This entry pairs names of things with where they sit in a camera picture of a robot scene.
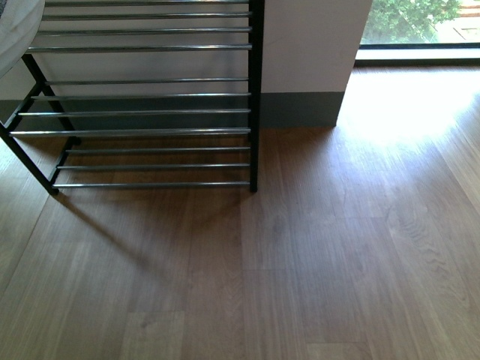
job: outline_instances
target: sunlight on floor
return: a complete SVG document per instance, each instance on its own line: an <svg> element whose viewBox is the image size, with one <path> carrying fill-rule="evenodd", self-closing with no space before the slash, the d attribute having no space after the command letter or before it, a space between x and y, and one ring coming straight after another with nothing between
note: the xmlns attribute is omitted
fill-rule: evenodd
<svg viewBox="0 0 480 360"><path fill-rule="evenodd" d="M455 71L354 73L345 101L355 106L340 113L339 126L378 146L435 140L453 128L462 113L474 109L472 102L480 95L478 77Z"/></svg>

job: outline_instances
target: white fabric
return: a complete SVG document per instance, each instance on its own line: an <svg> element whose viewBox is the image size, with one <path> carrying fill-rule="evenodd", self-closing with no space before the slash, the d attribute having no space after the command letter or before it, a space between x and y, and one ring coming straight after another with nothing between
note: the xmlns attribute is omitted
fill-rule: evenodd
<svg viewBox="0 0 480 360"><path fill-rule="evenodd" d="M32 43L45 0L8 0L0 17L0 77L22 57Z"/></svg>

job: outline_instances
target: green foliage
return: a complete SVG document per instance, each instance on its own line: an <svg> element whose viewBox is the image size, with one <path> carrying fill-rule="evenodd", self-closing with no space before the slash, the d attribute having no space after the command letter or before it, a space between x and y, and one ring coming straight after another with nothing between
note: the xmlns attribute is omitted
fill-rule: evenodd
<svg viewBox="0 0 480 360"><path fill-rule="evenodd" d="M461 0L373 0L362 44L432 42L434 26L457 17Z"/></svg>

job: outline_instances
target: gray baseboard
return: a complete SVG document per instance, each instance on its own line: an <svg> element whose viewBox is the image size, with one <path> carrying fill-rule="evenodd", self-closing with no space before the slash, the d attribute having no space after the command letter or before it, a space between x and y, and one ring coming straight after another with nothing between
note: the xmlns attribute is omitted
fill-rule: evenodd
<svg viewBox="0 0 480 360"><path fill-rule="evenodd" d="M334 127L344 92L263 93L262 128Z"/></svg>
<svg viewBox="0 0 480 360"><path fill-rule="evenodd" d="M262 128L297 128L297 127L334 127L337 124L340 112L343 92L300 92L300 93L263 93L261 106ZM0 120L5 121L14 111L20 101L0 100ZM195 103L188 101L175 103L174 100L141 100L135 103L137 109L180 109L197 108L242 108L246 107L245 99L228 99L225 103L218 100ZM88 110L131 110L132 104L126 101L78 101L65 103L65 109L69 111ZM34 106L37 111L51 111L48 103L39 102ZM159 118L90 118L73 119L73 126L79 130L86 128L189 128L189 127L221 127L221 126L246 126L247 118L244 115L229 116L222 119L218 116L163 116ZM34 121L24 121L19 130L61 130L59 122L55 118L39 118Z"/></svg>

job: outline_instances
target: window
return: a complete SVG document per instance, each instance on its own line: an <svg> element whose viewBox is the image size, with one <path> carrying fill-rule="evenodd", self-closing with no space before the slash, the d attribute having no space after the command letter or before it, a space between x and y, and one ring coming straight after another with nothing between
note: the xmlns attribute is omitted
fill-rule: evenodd
<svg viewBox="0 0 480 360"><path fill-rule="evenodd" d="M373 0L361 45L480 46L480 0Z"/></svg>

